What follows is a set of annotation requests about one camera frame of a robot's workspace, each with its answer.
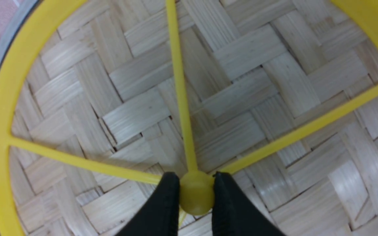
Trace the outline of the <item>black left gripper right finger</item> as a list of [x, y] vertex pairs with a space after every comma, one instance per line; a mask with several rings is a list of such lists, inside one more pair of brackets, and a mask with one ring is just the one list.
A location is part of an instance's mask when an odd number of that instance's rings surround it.
[[215, 174], [214, 192], [214, 236], [284, 235], [253, 205], [229, 173]]

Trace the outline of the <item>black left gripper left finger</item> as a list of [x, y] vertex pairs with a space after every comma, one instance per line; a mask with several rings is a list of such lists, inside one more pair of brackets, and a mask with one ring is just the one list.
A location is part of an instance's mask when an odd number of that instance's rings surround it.
[[179, 178], [167, 172], [155, 191], [117, 236], [177, 236], [179, 228]]

